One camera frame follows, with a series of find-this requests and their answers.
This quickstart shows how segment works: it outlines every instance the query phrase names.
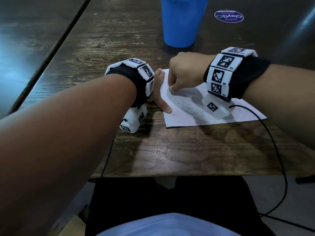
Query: wooden table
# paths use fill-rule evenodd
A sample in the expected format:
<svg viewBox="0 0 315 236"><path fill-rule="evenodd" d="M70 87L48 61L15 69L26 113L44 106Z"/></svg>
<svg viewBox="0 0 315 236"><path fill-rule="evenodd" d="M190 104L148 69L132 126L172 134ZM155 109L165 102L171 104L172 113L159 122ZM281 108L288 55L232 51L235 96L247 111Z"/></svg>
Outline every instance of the wooden table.
<svg viewBox="0 0 315 236"><path fill-rule="evenodd" d="M163 42L160 0L92 0L22 107L104 75L130 57L168 68L179 51L216 54L229 46L256 49L275 63L311 68L315 53L313 0L209 0L196 43L176 49ZM237 10L245 19L224 23L215 11ZM118 131L107 177L281 174L274 147L258 121L166 129L148 101L136 134ZM315 153L265 121L287 174L315 173ZM93 177L99 177L104 162Z"/></svg>
<svg viewBox="0 0 315 236"><path fill-rule="evenodd" d="M0 119L21 104L84 0L1 0Z"/></svg>

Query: white cube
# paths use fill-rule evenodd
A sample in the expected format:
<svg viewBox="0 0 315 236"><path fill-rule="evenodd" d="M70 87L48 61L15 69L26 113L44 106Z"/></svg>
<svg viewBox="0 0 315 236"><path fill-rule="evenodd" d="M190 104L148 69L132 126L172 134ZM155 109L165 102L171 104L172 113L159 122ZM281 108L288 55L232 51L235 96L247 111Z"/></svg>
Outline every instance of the white cube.
<svg viewBox="0 0 315 236"><path fill-rule="evenodd" d="M232 101L226 102L210 93L203 97L202 103L204 109L217 120L227 117L235 108L229 108L234 105Z"/></svg>
<svg viewBox="0 0 315 236"><path fill-rule="evenodd" d="M139 109L129 108L119 128L130 133L135 133L146 114L147 108L145 105L142 105Z"/></svg>

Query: cup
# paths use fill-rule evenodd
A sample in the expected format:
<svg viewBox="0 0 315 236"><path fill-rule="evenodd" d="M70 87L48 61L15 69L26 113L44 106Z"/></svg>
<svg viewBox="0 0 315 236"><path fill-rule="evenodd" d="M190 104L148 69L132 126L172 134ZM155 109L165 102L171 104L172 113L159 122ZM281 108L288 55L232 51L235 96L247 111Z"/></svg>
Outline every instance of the cup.
<svg viewBox="0 0 315 236"><path fill-rule="evenodd" d="M161 0L164 42L172 47L191 46L208 0Z"/></svg>

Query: purple sticker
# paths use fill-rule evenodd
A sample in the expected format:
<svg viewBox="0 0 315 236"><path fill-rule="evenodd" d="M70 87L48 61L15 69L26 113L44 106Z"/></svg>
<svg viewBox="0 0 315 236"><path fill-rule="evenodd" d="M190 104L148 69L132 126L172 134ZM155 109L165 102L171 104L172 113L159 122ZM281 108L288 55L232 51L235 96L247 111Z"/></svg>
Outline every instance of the purple sticker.
<svg viewBox="0 0 315 236"><path fill-rule="evenodd" d="M244 16L237 11L220 10L215 13L215 18L223 22L237 23L241 22Z"/></svg>

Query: paper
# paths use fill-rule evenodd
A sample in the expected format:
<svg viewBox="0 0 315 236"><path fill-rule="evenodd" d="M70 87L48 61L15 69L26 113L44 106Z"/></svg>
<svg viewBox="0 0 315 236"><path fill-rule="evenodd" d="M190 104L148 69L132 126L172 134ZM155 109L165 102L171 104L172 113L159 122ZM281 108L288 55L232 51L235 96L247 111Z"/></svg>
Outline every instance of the paper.
<svg viewBox="0 0 315 236"><path fill-rule="evenodd" d="M173 109L171 114L164 112L166 127L188 127L258 120L250 111L240 107L235 107L232 114L226 118L220 120L215 119L206 112L201 102L202 98L208 94L206 83L172 94L168 87L168 69L164 69L163 71L165 71L165 79L161 87L161 96ZM265 115L246 101L237 98L233 98L232 101L234 104L242 105L254 111L261 119L266 119Z"/></svg>

